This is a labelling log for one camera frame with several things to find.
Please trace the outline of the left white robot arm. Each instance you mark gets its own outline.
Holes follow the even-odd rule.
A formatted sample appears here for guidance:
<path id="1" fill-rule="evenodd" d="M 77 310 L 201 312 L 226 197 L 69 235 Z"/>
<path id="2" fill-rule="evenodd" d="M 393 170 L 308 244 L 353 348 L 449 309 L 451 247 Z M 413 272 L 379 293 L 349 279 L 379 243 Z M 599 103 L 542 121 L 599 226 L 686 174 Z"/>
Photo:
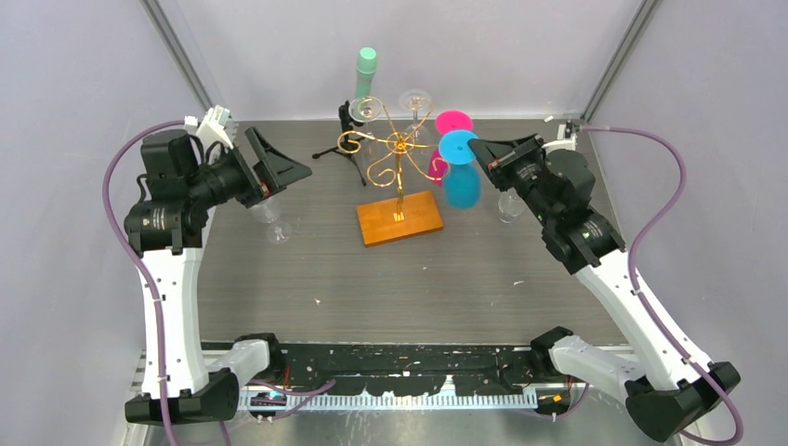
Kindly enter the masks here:
<path id="1" fill-rule="evenodd" d="M 125 404 L 128 422 L 228 421 L 243 385 L 254 377 L 272 385 L 283 377 L 285 361 L 272 351 L 273 335 L 244 336 L 208 365 L 199 331 L 198 275 L 210 212 L 229 201 L 253 207 L 311 175 L 257 129 L 245 134 L 255 164 L 221 142 L 204 147 L 183 129 L 142 140 L 148 196 L 130 208 L 124 230 L 143 286 L 147 365 L 140 393 Z"/>

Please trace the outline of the clear front wine glass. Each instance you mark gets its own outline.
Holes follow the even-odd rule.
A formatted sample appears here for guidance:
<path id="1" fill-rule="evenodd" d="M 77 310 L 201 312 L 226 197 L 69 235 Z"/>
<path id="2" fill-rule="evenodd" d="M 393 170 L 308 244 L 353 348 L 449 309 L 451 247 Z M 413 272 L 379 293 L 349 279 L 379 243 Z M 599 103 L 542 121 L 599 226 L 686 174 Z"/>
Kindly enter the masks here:
<path id="1" fill-rule="evenodd" d="M 249 211 L 255 220 L 267 225 L 266 236 L 270 243 L 283 244 L 290 240 L 293 230 L 282 220 L 282 203 L 278 196 L 255 204 Z"/>

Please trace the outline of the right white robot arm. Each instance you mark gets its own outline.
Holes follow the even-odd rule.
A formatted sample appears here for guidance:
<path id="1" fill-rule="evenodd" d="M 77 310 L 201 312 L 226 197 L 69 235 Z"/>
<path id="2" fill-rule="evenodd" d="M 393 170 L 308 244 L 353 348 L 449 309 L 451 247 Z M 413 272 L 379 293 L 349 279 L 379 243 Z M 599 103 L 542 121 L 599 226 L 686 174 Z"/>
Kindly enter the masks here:
<path id="1" fill-rule="evenodd" d="M 622 403 L 636 426 L 664 442 L 729 400 L 741 377 L 712 361 L 639 276 L 633 252 L 591 205 L 596 179 L 585 157 L 536 136 L 468 143 L 487 178 L 514 191 L 541 224 L 547 251 L 608 312 L 634 356 L 624 359 L 557 327 L 532 340 L 533 374 L 578 378 Z"/>

